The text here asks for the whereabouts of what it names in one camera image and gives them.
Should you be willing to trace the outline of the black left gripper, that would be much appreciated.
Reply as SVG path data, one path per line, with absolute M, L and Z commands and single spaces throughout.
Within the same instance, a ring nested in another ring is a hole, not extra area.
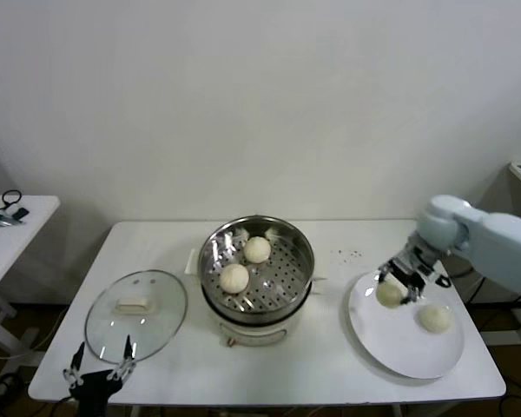
M 63 378 L 69 386 L 70 396 L 77 401 L 77 416 L 104 417 L 109 398 L 122 389 L 122 380 L 133 373 L 136 362 L 130 335 L 126 337 L 122 361 L 113 370 L 104 370 L 80 375 L 80 367 L 85 350 L 82 342 L 73 354 L 71 362 L 63 370 Z

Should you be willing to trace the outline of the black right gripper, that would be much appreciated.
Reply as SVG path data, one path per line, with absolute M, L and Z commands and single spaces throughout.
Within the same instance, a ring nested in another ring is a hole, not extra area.
M 389 275 L 393 275 L 406 287 L 400 301 L 401 304 L 415 303 L 419 300 L 420 290 L 425 288 L 425 280 L 417 271 L 405 269 L 395 260 L 380 265 L 378 271 L 378 282 L 384 282 Z

